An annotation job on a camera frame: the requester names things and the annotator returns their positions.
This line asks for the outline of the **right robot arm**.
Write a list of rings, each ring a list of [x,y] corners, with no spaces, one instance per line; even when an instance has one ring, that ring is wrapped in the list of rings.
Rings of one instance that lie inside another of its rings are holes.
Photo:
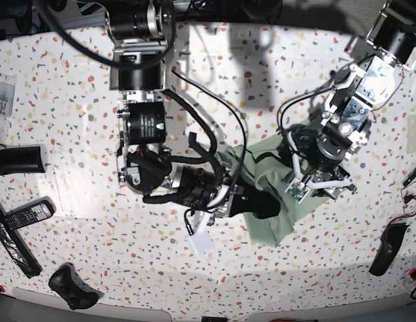
[[[114,44],[111,88],[121,93],[117,167],[119,181],[146,204],[174,203],[187,215],[207,219],[250,213],[257,219],[276,216],[280,202],[248,184],[240,170],[231,170],[217,153],[209,124],[184,98],[165,85],[166,58],[176,38],[172,1],[107,1],[105,27]],[[172,153],[166,143],[165,101],[183,108],[209,139],[198,142],[188,133],[195,156]]]

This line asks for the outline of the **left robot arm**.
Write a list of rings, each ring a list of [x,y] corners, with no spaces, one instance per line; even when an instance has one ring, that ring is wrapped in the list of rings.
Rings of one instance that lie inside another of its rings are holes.
[[[344,80],[291,99],[277,114],[282,152],[290,157],[294,173],[285,192],[298,203],[316,193],[336,199],[345,189],[356,191],[341,164],[367,144],[370,114],[392,97],[395,70],[412,70],[415,66],[408,60],[416,49],[416,1],[387,1],[365,41],[373,54],[351,63]],[[322,94],[326,98],[319,123],[295,129],[284,127],[288,109]]]

